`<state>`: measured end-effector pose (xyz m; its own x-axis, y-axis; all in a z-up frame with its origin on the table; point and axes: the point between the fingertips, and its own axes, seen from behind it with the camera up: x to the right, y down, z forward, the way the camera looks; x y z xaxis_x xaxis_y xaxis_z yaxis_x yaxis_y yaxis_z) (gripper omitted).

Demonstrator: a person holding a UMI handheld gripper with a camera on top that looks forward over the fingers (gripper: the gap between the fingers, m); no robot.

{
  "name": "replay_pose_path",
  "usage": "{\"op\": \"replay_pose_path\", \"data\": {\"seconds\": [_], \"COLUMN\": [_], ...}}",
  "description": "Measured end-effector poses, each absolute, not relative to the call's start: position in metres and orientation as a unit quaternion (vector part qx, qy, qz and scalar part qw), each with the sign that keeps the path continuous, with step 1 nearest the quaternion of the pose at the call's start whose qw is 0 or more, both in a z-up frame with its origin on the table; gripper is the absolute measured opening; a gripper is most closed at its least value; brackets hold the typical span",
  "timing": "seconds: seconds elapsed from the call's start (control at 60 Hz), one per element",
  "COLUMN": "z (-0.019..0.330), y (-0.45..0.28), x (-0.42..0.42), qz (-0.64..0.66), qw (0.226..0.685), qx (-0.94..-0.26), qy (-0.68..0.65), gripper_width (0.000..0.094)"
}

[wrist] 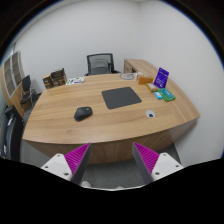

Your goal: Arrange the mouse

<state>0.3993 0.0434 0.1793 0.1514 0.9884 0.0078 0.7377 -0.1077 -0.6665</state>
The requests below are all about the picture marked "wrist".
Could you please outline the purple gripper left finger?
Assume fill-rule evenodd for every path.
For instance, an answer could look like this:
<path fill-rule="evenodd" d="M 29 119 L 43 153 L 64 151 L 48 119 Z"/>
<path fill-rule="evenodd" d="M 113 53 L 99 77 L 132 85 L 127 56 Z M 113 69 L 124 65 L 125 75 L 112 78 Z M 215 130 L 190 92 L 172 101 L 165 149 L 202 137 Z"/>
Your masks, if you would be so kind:
<path fill-rule="evenodd" d="M 42 169 L 79 185 L 91 155 L 91 144 L 84 144 L 67 154 L 55 154 Z"/>

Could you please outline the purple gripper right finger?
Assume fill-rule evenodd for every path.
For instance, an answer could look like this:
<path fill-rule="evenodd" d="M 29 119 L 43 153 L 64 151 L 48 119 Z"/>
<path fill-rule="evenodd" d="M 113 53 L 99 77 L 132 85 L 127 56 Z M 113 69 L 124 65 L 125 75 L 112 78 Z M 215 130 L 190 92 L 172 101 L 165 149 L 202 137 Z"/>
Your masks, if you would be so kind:
<path fill-rule="evenodd" d="M 136 142 L 132 145 L 132 154 L 145 184 L 183 169 L 168 153 L 159 154 Z"/>

